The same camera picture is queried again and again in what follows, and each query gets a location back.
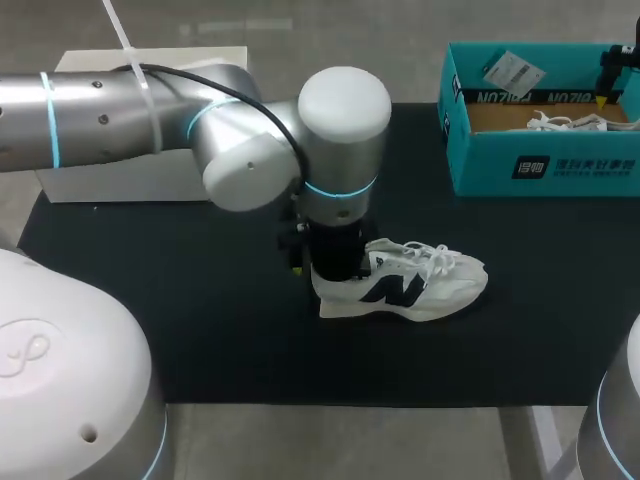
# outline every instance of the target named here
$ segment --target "black cable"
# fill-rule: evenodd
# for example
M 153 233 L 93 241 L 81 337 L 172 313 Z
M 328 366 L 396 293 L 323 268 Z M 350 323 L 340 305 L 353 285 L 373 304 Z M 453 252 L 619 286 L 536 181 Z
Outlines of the black cable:
M 302 182 L 300 182 L 301 183 L 300 186 L 302 187 L 302 185 L 304 185 L 304 183 L 309 178 L 308 177 L 309 157 L 307 157 L 307 154 L 302 149 L 302 147 L 300 147 L 300 144 L 296 141 L 296 139 L 293 138 L 293 135 L 291 135 L 291 132 L 287 130 L 287 127 L 285 127 L 284 124 L 280 121 L 280 119 L 276 117 L 271 112 L 271 110 L 265 107 L 262 103 L 254 100 L 253 98 L 245 95 L 244 93 L 234 90 L 233 88 L 229 88 L 225 85 L 214 82 L 213 80 L 209 80 L 208 78 L 202 77 L 200 75 L 196 75 L 195 73 L 185 72 L 183 70 L 177 70 L 175 68 L 165 67 L 163 65 L 152 65 L 148 63 L 141 63 L 140 68 L 148 72 L 166 73 L 168 75 L 174 75 L 176 77 L 182 77 L 182 78 L 186 78 L 187 80 L 192 80 L 194 82 L 201 83 L 202 85 L 206 85 L 207 87 L 211 87 L 215 90 L 219 90 L 220 92 L 225 93 L 230 97 L 237 98 L 241 102 L 246 103 L 247 105 L 255 108 L 260 113 L 262 113 L 265 117 L 271 120 L 271 122 L 273 122 L 273 124 L 276 127 L 278 127 L 278 130 L 282 132 L 284 137 L 287 139 L 287 142 L 289 142 L 289 145 L 291 145 L 291 148 L 293 149 L 293 153 L 295 154 L 296 159 L 298 160 L 298 166 L 300 167 L 300 175 L 302 177 Z M 132 70 L 131 65 L 123 65 L 121 67 L 113 69 L 114 72 L 123 72 L 128 70 Z

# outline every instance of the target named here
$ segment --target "tag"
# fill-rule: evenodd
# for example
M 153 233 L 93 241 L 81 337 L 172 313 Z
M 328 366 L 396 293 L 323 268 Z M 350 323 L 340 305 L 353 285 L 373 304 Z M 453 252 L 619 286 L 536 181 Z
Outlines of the tag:
M 489 69 L 484 79 L 521 98 L 544 78 L 546 72 L 507 51 Z

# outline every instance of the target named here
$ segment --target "teal shoe box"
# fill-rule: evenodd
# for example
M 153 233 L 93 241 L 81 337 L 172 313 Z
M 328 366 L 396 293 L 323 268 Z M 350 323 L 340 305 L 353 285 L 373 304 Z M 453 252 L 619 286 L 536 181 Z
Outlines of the teal shoe box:
M 602 70 L 600 56 L 610 47 L 450 44 L 442 70 L 438 114 L 456 194 L 639 196 L 640 131 L 476 131 L 469 115 L 471 106 L 479 103 L 508 104 L 504 108 L 530 105 L 541 111 L 551 104 L 591 104 L 580 107 L 598 113 L 594 92 Z M 546 72 L 520 98 L 485 80 L 487 70 L 505 51 Z M 640 119 L 640 73 L 623 69 L 609 99 L 619 105 L 615 108 L 621 109 L 629 122 Z M 513 128 L 526 129 L 526 122 Z

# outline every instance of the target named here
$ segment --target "shoe sole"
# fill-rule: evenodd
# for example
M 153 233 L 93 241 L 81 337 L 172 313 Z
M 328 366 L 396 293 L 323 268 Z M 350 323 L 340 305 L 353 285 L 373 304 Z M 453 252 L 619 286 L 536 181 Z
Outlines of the shoe sole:
M 428 322 L 430 320 L 437 320 L 459 312 L 463 308 L 468 307 L 475 302 L 481 294 L 482 292 L 478 293 L 478 295 L 467 302 L 453 305 L 447 309 L 439 308 L 437 310 L 411 310 L 410 308 L 379 303 L 339 303 L 320 300 L 319 315 L 320 318 L 351 318 L 361 317 L 375 312 L 390 312 L 400 315 L 412 322 Z

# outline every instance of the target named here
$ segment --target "white zip tie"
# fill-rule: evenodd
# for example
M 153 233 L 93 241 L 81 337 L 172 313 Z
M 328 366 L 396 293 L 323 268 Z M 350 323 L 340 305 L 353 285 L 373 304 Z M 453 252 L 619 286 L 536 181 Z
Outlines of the white zip tie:
M 127 34 L 124 33 L 124 29 L 122 28 L 122 24 L 120 23 L 118 15 L 116 15 L 116 11 L 113 9 L 111 0 L 102 0 L 102 4 L 104 5 L 104 8 L 109 15 L 111 25 L 113 25 L 113 28 L 118 35 L 118 40 L 120 40 L 120 44 L 122 45 L 122 51 L 127 57 L 127 60 L 129 61 L 129 64 L 133 69 L 133 73 L 138 80 L 138 86 L 140 87 L 140 92 L 142 93 L 144 103 L 147 105 L 147 110 L 149 111 L 149 117 L 151 120 L 151 129 L 153 131 L 153 153 L 158 154 L 162 152 L 162 129 L 160 128 L 160 119 L 158 118 L 158 112 L 156 111 L 155 104 L 153 103 L 153 97 L 151 96 L 151 91 L 149 90 L 149 84 L 147 83 L 147 79 L 145 78 L 144 73 L 140 68 L 140 64 L 136 60 L 135 48 L 133 48 L 129 43 Z

